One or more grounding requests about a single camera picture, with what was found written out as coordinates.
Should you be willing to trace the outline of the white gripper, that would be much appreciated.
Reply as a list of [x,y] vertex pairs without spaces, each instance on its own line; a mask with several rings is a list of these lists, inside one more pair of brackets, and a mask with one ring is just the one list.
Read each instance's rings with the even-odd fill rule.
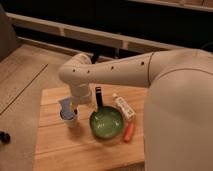
[[76,110],[79,105],[88,104],[92,101],[92,92],[88,84],[70,85],[69,89],[73,110]]

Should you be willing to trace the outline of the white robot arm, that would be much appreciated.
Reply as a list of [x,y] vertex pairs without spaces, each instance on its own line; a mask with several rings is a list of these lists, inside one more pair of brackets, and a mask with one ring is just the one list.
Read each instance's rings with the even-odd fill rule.
[[91,83],[146,87],[146,171],[213,171],[213,54],[177,49],[93,64],[83,54],[59,69],[76,104]]

